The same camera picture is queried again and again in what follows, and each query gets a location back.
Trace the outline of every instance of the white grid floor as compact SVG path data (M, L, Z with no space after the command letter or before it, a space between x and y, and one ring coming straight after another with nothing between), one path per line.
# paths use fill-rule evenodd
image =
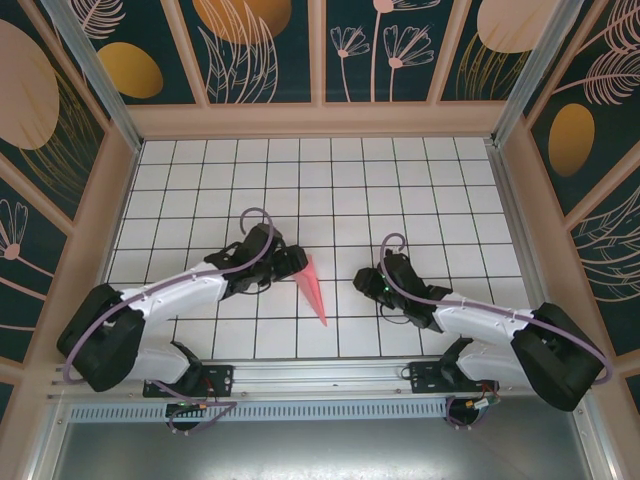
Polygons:
M384 320L351 283L358 269L377 263L390 232L407 236L412 264L428 283L529 305L480 138L147 142L109 283L155 282L241 241L238 216L252 206L265 207L287 244L313 256L329 326L285 281L185 312L157 331L200 358L442 354L455 337Z

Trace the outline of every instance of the metal base plate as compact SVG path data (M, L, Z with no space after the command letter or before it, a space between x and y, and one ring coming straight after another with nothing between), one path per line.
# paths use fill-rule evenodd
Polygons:
M438 362L412 362L409 369L409 380L413 393L474 393L482 392L482 382L462 380L451 385L440 375Z
M204 374L203 378L206 378L213 387L213 392L209 392L209 385L206 380L203 380L198 384L195 390L191 392L181 391L179 387L175 387L174 390L182 395L187 395L194 398L223 398L231 396L231 387L233 385L233 366L232 365L204 365L202 367ZM167 398L171 397L168 393L163 392L152 383L145 382L142 389L142 396L145 398Z

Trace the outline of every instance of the pink cone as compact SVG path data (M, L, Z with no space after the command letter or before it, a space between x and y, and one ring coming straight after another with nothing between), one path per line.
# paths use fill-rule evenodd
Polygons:
M307 255L309 264L304 270L296 273L293 278L298 284L298 288L316 312L318 318L322 321L323 325L327 326L327 316L324 313L324 302L322 301L322 292L320 292L320 283L318 282L318 275L316 274L316 268L313 265L313 259L311 255Z

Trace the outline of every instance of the robotic arm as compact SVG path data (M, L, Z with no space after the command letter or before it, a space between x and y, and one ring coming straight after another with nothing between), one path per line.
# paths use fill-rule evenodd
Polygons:
M154 338L153 330L167 319L200 305L213 305L251 285L264 287L302 271L307 257L297 245L287 246L275 230L265 255L251 268L216 274L244 265L255 258L269 241L269 226L251 229L242 243L205 257L195 267L157 284L121 292L108 284L95 287L58 339L58 350L68 357L80 337L106 311L134 297L96 330L78 351L74 367L96 391L108 390L123 380L154 379L175 390L189 393L201 381L202 364L179 342ZM179 281L186 274L191 280Z
M532 388L550 405L572 411L602 370L600 360L575 342L522 320L557 327L597 352L556 305L544 303L536 310L506 314L504 309L468 300L448 288L425 285L404 254L387 250L384 262L385 269L379 264L376 269L358 271L356 289L381 305L402 310L418 328L461 335L442 357L436 372L454 388L469 380L494 380ZM440 305L425 305L402 295L392 288L383 270L405 292Z

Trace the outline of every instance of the vent grille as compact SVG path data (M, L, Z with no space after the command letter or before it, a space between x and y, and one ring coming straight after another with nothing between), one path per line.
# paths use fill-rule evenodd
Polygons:
M70 423L166 422L167 404L84 404L71 411ZM221 407L178 416L176 422L209 419ZM445 416L445 399L323 402L245 402L221 418L225 422L287 420L378 420Z

